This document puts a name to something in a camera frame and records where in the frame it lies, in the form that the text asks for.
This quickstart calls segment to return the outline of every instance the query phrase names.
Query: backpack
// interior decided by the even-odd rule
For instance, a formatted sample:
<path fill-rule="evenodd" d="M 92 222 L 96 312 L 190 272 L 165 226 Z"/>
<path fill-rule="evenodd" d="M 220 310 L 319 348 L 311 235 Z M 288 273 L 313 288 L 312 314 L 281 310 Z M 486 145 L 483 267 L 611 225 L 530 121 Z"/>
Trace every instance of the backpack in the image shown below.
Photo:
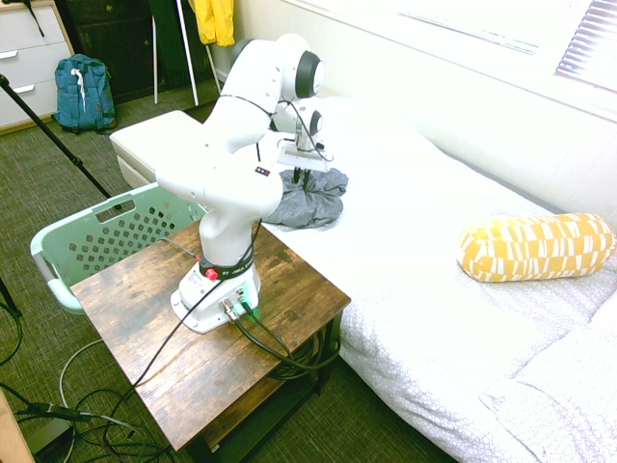
<path fill-rule="evenodd" d="M 73 55 L 56 67 L 58 112 L 54 119 L 66 130 L 104 130 L 116 126 L 116 111 L 107 68 L 86 55 Z"/>

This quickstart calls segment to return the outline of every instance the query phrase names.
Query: white wall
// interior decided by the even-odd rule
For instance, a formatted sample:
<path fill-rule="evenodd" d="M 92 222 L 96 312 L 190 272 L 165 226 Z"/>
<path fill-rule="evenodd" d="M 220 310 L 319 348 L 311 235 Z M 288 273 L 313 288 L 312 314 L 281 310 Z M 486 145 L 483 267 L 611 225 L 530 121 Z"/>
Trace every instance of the white wall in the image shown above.
<path fill-rule="evenodd" d="M 324 91 L 388 106 L 442 150 L 617 226 L 617 123 L 281 0 L 236 0 L 235 24 L 237 40 L 300 34 L 326 65 Z"/>

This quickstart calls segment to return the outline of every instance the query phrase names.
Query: patterned pillow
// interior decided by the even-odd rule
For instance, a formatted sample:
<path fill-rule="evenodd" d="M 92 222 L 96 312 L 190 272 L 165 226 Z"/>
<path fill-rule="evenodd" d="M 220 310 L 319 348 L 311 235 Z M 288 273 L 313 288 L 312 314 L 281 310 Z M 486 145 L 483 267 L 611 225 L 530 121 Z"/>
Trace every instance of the patterned pillow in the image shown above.
<path fill-rule="evenodd" d="M 457 260 L 481 282 L 578 277 L 615 252 L 613 228 L 593 214 L 492 219 L 466 227 Z"/>

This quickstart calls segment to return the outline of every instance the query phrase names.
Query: yellow jacket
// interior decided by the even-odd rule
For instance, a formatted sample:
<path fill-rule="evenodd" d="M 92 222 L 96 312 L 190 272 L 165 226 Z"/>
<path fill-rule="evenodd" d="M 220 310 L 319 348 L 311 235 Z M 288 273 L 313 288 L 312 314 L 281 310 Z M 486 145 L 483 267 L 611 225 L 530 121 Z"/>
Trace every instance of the yellow jacket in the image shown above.
<path fill-rule="evenodd" d="M 233 0 L 189 0 L 203 44 L 230 46 L 233 40 Z"/>

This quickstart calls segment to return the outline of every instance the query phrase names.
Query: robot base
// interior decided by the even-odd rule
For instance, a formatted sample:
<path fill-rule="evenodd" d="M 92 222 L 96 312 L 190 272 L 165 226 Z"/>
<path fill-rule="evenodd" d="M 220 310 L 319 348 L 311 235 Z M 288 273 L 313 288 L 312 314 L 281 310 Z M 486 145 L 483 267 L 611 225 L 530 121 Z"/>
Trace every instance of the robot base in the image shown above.
<path fill-rule="evenodd" d="M 179 289 L 172 294 L 172 309 L 175 314 L 183 319 L 189 310 L 212 289 L 218 282 L 212 282 L 204 277 L 199 271 L 199 264 L 195 265 L 180 282 Z M 228 316 L 225 314 L 221 303 L 228 299 L 239 315 L 246 311 L 240 304 L 242 296 L 251 304 L 252 309 L 258 305 L 258 294 L 261 280 L 257 275 L 255 265 L 249 270 L 223 283 L 212 291 L 201 303 L 184 319 L 186 327 L 196 333 L 207 333 L 227 323 Z"/>

